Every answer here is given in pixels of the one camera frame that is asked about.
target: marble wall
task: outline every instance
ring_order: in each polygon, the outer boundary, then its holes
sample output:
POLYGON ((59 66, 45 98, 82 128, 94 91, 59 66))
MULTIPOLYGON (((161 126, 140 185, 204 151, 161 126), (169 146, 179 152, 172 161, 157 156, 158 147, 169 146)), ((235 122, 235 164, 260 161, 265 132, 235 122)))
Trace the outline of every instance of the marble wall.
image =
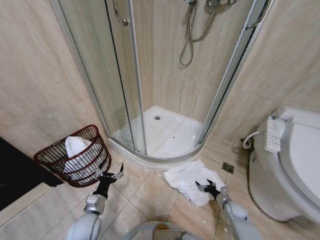
POLYGON ((278 106, 320 113, 320 1, 275 0, 211 132, 239 144, 278 106))
POLYGON ((154 105, 155 0, 133 1, 136 49, 140 74, 142 107, 154 105))
POLYGON ((96 111, 48 0, 0 4, 0 135, 29 157, 96 111))
MULTIPOLYGON (((222 5, 207 37, 194 43, 189 67, 179 68, 185 42, 188 4, 177 0, 154 2, 154 103, 204 122, 238 40, 253 0, 222 5)), ((205 0, 198 1, 193 38, 207 26, 205 0)), ((184 62, 188 61, 187 48, 184 62)))

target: shower drain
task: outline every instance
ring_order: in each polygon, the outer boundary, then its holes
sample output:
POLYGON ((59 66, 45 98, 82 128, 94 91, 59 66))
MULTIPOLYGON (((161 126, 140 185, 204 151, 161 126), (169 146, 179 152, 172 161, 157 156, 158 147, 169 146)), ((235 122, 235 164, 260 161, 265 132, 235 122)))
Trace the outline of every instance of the shower drain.
POLYGON ((229 163, 226 163, 225 161, 222 164, 222 169, 230 174, 234 174, 235 167, 229 163))

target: white towel on floor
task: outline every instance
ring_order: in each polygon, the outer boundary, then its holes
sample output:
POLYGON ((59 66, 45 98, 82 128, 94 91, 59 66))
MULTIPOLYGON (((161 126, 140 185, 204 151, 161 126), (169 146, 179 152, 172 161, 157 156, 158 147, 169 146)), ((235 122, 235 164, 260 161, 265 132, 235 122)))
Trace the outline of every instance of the white towel on floor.
POLYGON ((163 176, 172 188, 178 189, 186 199, 197 207, 207 204, 213 197, 207 192, 199 191, 195 181, 201 185, 208 185, 207 179, 209 179, 216 184, 218 191, 225 186, 217 172, 206 168, 201 161, 192 161, 177 166, 164 172, 163 176))

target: shower door frame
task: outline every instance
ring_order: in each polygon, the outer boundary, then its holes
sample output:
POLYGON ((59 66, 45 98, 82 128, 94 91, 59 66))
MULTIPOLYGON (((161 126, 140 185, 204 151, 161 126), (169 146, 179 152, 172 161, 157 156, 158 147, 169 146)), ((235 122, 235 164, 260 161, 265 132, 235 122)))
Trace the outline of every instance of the shower door frame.
MULTIPOLYGON (((250 8, 250 11, 248 12, 248 15, 247 15, 247 18, 243 24, 243 28, 242 28, 242 31, 241 31, 241 34, 240 36, 238 37, 238 41, 237 41, 237 44, 236 46, 234 47, 234 50, 233 50, 233 53, 232 53, 232 56, 230 57, 230 60, 229 60, 229 63, 227 65, 227 68, 225 70, 225 73, 223 75, 223 78, 221 80, 221 83, 220 83, 220 86, 215 94, 215 97, 214 97, 214 100, 212 102, 212 105, 211 105, 211 108, 210 108, 210 111, 206 117, 206 121, 202 127, 202 130, 201 130, 201 142, 199 141, 199 144, 195 147, 195 149, 185 155, 182 155, 182 156, 177 156, 177 157, 171 157, 171 158, 160 158, 160 157, 152 157, 152 156, 147 156, 147 155, 144 155, 144 154, 141 154, 133 149, 131 149, 130 147, 128 147, 127 145, 125 145, 124 143, 122 143, 121 141, 119 141, 118 139, 116 139, 115 137, 112 136, 112 134, 110 133, 109 131, 109 128, 106 124, 106 120, 103 116, 103 113, 102 113, 102 110, 100 108, 100 105, 99 105, 99 102, 97 100, 97 97, 96 97, 96 94, 93 90, 93 87, 91 85, 91 82, 90 82, 90 79, 89 79, 89 76, 87 74, 87 71, 86 71, 86 68, 84 66, 84 63, 81 59, 81 56, 80 56, 80 53, 78 52, 78 49, 77 49, 77 46, 76 46, 76 43, 73 39, 73 36, 72 36, 72 33, 71 33, 71 30, 69 29, 69 26, 68 26, 68 23, 67 23, 67 20, 66 20, 66 17, 63 13, 63 10, 62 10, 62 7, 59 3, 59 0, 49 0, 50 4, 51 4, 51 7, 52 7, 52 10, 55 14, 55 17, 57 19, 57 22, 60 26, 60 29, 64 35, 64 38, 66 40, 66 43, 70 49, 70 52, 72 54, 72 57, 75 61, 75 64, 79 70, 79 73, 81 75, 81 78, 84 82, 84 85, 88 91, 88 94, 90 96, 90 99, 93 103, 93 106, 97 112, 97 115, 98 115, 98 118, 100 120, 100 122, 102 123, 103 127, 104 127, 104 131, 106 133, 106 135, 108 136, 108 138, 110 140, 112 140, 113 142, 115 142, 117 145, 119 145, 120 147, 122 147, 124 150, 128 151, 131 155, 141 159, 142 161, 146 161, 146 162, 150 162, 150 163, 155 163, 155 164, 172 164, 172 163, 179 163, 179 162, 183 162, 183 161, 186 161, 186 160, 189 160, 192 159, 193 157, 195 157, 199 152, 200 150, 202 149, 204 143, 206 142, 206 139, 209 135, 209 132, 210 132, 210 129, 211 127, 213 126, 215 120, 217 119, 218 117, 218 114, 219 112, 221 111, 222 109, 222 106, 224 104, 224 102, 226 101, 227 99, 227 96, 231 90, 231 87, 233 85, 233 83, 235 82, 235 79, 237 78, 239 72, 240 72, 240 69, 241 67, 243 66, 244 64, 244 61, 246 60, 247 56, 248 56, 248 53, 262 27, 262 24, 268 14, 268 11, 270 10, 271 6, 272 6, 272 3, 273 3, 274 0, 271 0, 271 4, 269 5, 268 7, 268 10, 265 14, 265 16, 263 17, 262 21, 255 27, 252 29, 252 34, 249 38, 249 40, 245 43, 246 47, 245 49, 243 50, 243 52, 241 53, 241 57, 239 59, 239 61, 236 63, 236 69, 234 70, 234 72, 232 73, 232 75, 230 76, 230 79, 226 79, 226 76, 227 76, 227 73, 228 71, 230 70, 230 66, 232 64, 232 62, 234 61, 234 57, 235 57, 235 54, 236 54, 236 51, 237 51, 237 48, 242 40, 242 35, 243 35, 243 32, 246 30, 246 27, 247 25, 249 24, 249 20, 252 21, 252 22, 255 22, 259 16, 255 16, 254 18, 255 19, 251 19, 251 16, 252 16, 252 12, 253 12, 253 9, 256 5, 256 2, 258 2, 258 0, 254 0, 252 2, 252 5, 251 5, 251 8, 250 8)), ((130 9, 130 17, 131 19, 133 19, 133 9, 132 9, 132 1, 131 0, 128 0, 129 2, 129 9, 130 9)), ((138 81, 137 81, 137 86, 138 86, 138 95, 139 95, 139 100, 140 100, 140 110, 141 110, 141 117, 142 117, 142 127, 143 127, 143 136, 145 137, 145 132, 144 132, 144 121, 143 121, 143 112, 142 112, 142 99, 141 99, 141 87, 140 87, 140 79, 139 79, 139 68, 138 68, 138 58, 137 58, 137 49, 136 49, 136 36, 135 36, 135 30, 134 30, 134 26, 133 26, 133 23, 134 23, 134 20, 131 20, 129 22, 129 25, 131 27, 131 30, 132 30, 132 33, 133 33, 133 36, 134 36, 134 52, 135 52, 135 64, 136 64, 136 70, 137 70, 137 75, 138 75, 138 81)))
POLYGON ((248 57, 248 54, 257 38, 257 35, 260 32, 260 29, 266 19, 266 16, 268 15, 268 12, 272 7, 273 2, 274 0, 254 0, 252 2, 247 19, 243 25, 241 33, 238 37, 238 41, 235 44, 232 55, 223 74, 222 80, 215 93, 209 113, 205 118, 197 142, 198 145, 206 141, 208 132, 210 132, 212 126, 217 120, 219 113, 221 112, 223 105, 226 102, 228 95, 232 89, 232 86, 234 85, 240 73, 240 70, 244 65, 248 57), (256 27, 247 29, 247 26, 255 23, 258 20, 264 8, 266 8, 266 11, 261 22, 256 27))

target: toilet water supply hose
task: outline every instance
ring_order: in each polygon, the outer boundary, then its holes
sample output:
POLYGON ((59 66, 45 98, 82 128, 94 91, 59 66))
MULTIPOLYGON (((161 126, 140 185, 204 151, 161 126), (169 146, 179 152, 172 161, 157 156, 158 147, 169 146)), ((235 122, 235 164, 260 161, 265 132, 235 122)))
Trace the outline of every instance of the toilet water supply hose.
POLYGON ((244 139, 243 143, 242 143, 242 147, 243 147, 244 149, 249 149, 249 148, 251 148, 252 143, 251 143, 251 142, 248 142, 249 139, 252 138, 253 136, 259 134, 259 133, 260 133, 259 131, 255 131, 255 132, 251 133, 249 136, 247 136, 247 137, 244 139))

